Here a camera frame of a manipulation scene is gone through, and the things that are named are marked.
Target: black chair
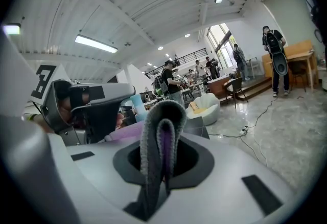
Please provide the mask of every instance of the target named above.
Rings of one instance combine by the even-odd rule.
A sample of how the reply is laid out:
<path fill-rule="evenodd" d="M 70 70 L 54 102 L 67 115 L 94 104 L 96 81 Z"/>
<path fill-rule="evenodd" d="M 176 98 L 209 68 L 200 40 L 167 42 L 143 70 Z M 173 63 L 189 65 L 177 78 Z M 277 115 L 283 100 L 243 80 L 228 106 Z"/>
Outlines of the black chair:
<path fill-rule="evenodd" d="M 229 86 L 232 86 L 233 88 L 233 91 L 229 91 L 227 88 Z M 237 78 L 237 79 L 233 79 L 233 80 L 230 80 L 229 82 L 227 82 L 225 85 L 224 85 L 224 88 L 225 88 L 225 95 L 226 95 L 226 102 L 228 102 L 228 99 L 227 99 L 227 95 L 231 95 L 233 96 L 234 98 L 234 104 L 235 104 L 235 108 L 236 108 L 236 93 L 238 92 L 242 92 L 244 97 L 245 97 L 245 100 L 247 102 L 249 102 L 244 94 L 244 92 L 242 91 L 242 78 Z"/>
<path fill-rule="evenodd" d="M 293 90 L 294 82 L 295 82 L 295 85 L 296 85 L 296 78 L 300 77 L 302 79 L 303 88 L 304 88 L 305 92 L 307 92 L 306 84 L 305 84 L 305 81 L 303 79 L 303 76 L 305 75 L 306 78 L 307 78 L 307 81 L 308 81 L 306 62 L 305 61 L 289 62 L 288 67 L 290 68 L 290 70 L 292 71 L 292 74 L 293 74 L 293 81 L 292 81 L 292 85 L 291 85 L 291 90 Z"/>

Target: white ceiling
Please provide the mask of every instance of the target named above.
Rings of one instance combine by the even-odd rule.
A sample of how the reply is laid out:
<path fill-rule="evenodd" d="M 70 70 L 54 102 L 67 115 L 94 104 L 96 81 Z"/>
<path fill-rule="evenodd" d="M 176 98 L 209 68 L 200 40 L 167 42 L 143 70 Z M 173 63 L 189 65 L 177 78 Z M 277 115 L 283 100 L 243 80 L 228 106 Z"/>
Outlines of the white ceiling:
<path fill-rule="evenodd" d="M 186 33 L 240 18 L 250 1 L 16 0 L 6 23 L 21 23 L 21 34 L 12 38 L 34 69 L 43 61 L 60 62 L 71 79 L 95 82 L 129 63 L 144 66 L 147 56 L 162 55 L 159 46 Z M 77 34 L 118 51 L 76 44 Z"/>

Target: backpack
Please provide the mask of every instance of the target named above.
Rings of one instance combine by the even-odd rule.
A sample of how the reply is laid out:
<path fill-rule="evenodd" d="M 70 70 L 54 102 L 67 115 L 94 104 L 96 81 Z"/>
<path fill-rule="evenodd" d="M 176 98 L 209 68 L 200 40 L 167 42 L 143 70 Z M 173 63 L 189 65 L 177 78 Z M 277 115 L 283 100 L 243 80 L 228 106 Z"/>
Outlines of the backpack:
<path fill-rule="evenodd" d="M 166 94 L 166 93 L 169 93 L 168 91 L 168 86 L 167 84 L 165 83 L 163 77 L 162 77 L 162 74 L 157 76 L 155 79 L 154 79 L 154 85 L 155 87 L 160 87 L 161 88 L 161 91 L 163 94 Z"/>

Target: black slot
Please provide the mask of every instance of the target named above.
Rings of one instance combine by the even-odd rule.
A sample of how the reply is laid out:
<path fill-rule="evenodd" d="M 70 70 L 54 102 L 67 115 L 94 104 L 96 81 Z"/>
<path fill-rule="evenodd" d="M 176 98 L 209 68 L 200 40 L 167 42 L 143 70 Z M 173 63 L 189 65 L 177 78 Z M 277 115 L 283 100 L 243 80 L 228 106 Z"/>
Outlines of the black slot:
<path fill-rule="evenodd" d="M 266 216 L 282 205 L 281 201 L 256 175 L 243 177 L 242 181 Z"/>

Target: yellow object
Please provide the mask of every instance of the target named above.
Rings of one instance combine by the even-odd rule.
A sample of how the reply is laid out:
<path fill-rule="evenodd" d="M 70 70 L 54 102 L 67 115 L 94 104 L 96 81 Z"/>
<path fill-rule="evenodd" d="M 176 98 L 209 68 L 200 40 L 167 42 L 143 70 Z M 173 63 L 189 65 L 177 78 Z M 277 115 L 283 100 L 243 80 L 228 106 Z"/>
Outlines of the yellow object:
<path fill-rule="evenodd" d="M 192 107 L 193 110 L 197 110 L 197 109 L 199 109 L 198 105 L 197 105 L 194 101 L 192 101 L 192 102 L 190 103 L 190 105 L 191 105 L 191 107 Z"/>
<path fill-rule="evenodd" d="M 206 108 L 199 108 L 199 109 L 196 109 L 195 111 L 193 111 L 194 114 L 199 114 L 201 112 L 204 112 L 205 110 L 207 110 Z"/>

